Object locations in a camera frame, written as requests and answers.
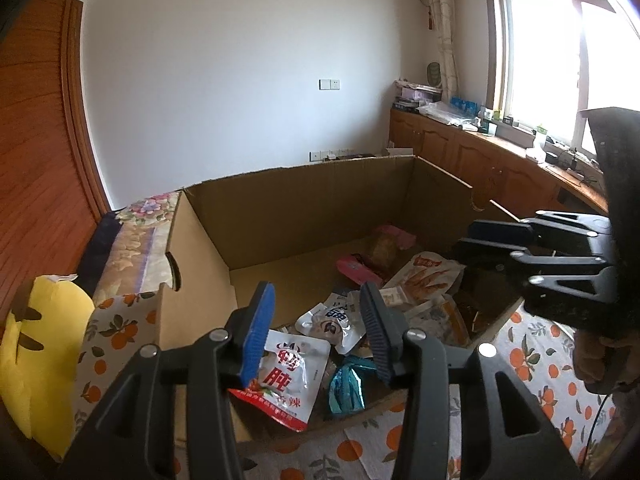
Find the silver bolt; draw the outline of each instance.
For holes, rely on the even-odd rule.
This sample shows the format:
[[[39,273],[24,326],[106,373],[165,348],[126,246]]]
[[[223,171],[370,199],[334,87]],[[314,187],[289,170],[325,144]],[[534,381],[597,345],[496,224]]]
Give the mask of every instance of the silver bolt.
[[[478,345],[478,351],[484,357],[495,357],[498,351],[491,343],[482,343]]]
[[[419,328],[410,328],[406,331],[406,336],[414,342],[422,341],[427,338],[427,335],[424,333],[424,330]]]
[[[226,341],[229,338],[229,332],[224,328],[217,328],[209,332],[209,339],[212,341]]]
[[[140,355],[145,359],[149,359],[150,357],[158,354],[158,347],[156,345],[144,345],[140,349]]]

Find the human hand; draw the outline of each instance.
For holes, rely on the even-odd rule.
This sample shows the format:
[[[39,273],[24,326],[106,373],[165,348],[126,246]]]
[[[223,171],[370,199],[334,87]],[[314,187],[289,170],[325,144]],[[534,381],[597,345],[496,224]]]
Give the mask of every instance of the human hand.
[[[574,371],[576,378],[581,381],[594,383],[602,380],[606,368],[604,355],[607,348],[630,347],[625,369],[617,382],[629,384],[640,377],[640,333],[637,330],[632,330],[619,339],[577,330],[574,344]]]

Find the yellow object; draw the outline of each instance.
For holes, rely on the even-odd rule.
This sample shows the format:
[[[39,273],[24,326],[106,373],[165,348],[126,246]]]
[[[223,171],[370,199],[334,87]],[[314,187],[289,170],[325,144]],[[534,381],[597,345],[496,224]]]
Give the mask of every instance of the yellow object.
[[[72,436],[71,393],[94,304],[58,276],[36,278],[30,294],[28,285],[12,302],[0,344],[0,396],[25,436],[61,458]]]

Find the cardboard box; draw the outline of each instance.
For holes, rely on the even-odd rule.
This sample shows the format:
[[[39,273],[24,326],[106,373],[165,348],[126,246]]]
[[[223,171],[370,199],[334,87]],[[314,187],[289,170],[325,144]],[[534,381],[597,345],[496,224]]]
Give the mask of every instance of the cardboard box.
[[[422,247],[446,256],[479,218],[514,219],[493,202],[476,211],[470,186],[412,156],[339,160],[197,184],[181,194],[169,236],[174,288],[165,283],[160,288],[159,345],[189,345],[223,326],[233,309],[248,304],[260,280],[275,285],[273,327],[294,322],[334,286],[349,285],[335,261],[363,251],[381,224],[411,232]],[[514,297],[494,278],[476,275],[465,282],[478,303],[501,318],[497,331],[514,309]],[[239,451],[337,431],[375,416],[404,395],[380,383],[369,392],[371,407],[365,412],[340,421],[312,415],[304,433],[287,430],[234,399]],[[178,446],[186,441],[183,390],[177,395],[175,439]]]

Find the beige curtain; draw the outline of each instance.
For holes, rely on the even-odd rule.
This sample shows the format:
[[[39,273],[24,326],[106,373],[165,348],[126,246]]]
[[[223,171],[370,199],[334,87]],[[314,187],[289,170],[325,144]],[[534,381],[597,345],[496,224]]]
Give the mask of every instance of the beige curtain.
[[[431,15],[438,34],[442,98],[449,101],[458,94],[458,72],[453,54],[453,28],[455,8],[453,0],[429,0]]]

